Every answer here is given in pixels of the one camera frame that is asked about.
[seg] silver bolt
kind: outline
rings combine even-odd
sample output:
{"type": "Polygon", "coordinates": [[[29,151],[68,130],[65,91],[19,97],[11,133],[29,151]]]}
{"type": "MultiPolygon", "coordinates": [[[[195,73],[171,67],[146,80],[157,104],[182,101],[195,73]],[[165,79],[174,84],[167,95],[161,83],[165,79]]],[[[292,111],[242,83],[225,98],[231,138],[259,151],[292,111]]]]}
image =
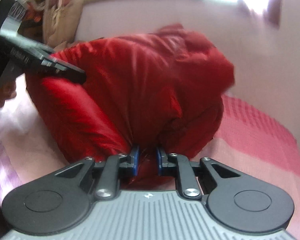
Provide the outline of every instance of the silver bolt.
{"type": "Polygon", "coordinates": [[[187,188],[184,191],[185,195],[187,195],[188,197],[196,197],[200,194],[200,191],[197,190],[196,188],[187,188]]]}
{"type": "Polygon", "coordinates": [[[99,189],[96,194],[99,196],[99,197],[110,197],[112,195],[112,192],[108,189],[99,189]]]}

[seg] mattress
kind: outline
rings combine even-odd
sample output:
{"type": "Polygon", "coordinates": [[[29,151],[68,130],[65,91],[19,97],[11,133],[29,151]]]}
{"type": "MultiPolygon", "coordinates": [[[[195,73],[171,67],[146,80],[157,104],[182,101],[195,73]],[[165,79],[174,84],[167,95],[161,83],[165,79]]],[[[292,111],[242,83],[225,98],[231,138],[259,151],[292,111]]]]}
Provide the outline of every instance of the mattress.
{"type": "MultiPolygon", "coordinates": [[[[193,159],[211,157],[287,191],[295,212],[287,230],[300,239],[300,152],[292,134],[246,102],[224,95],[219,130],[193,159]]],[[[31,102],[24,76],[0,110],[0,203],[15,187],[67,165],[31,102]]],[[[160,188],[173,188],[168,183],[160,188]]]]}

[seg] red fabric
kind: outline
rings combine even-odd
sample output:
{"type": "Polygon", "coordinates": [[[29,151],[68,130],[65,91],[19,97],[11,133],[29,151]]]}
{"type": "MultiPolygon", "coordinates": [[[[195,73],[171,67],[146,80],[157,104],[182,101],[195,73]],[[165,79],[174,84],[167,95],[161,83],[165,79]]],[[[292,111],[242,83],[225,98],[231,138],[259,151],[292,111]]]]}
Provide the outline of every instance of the red fabric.
{"type": "Polygon", "coordinates": [[[234,67],[181,25],[99,39],[55,54],[87,73],[84,85],[26,76],[28,92],[69,162],[143,151],[134,185],[154,186],[153,147],[194,157],[217,131],[234,67]]]}

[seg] human hand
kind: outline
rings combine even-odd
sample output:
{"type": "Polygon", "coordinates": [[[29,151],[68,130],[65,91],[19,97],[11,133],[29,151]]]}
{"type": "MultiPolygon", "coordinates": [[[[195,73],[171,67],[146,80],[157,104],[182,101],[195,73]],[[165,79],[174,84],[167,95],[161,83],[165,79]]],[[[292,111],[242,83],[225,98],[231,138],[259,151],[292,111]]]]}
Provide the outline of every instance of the human hand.
{"type": "Polygon", "coordinates": [[[16,81],[7,82],[0,88],[0,108],[4,106],[6,100],[15,98],[16,95],[16,81]]]}

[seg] beige curtain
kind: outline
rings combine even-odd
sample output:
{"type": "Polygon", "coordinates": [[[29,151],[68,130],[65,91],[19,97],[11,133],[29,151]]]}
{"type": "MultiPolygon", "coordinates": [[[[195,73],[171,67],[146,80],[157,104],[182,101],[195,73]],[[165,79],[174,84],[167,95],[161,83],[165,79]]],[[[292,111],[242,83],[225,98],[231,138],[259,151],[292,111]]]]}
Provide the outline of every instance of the beige curtain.
{"type": "Polygon", "coordinates": [[[52,48],[63,49],[74,40],[83,0],[46,0],[43,40],[52,48]]]}

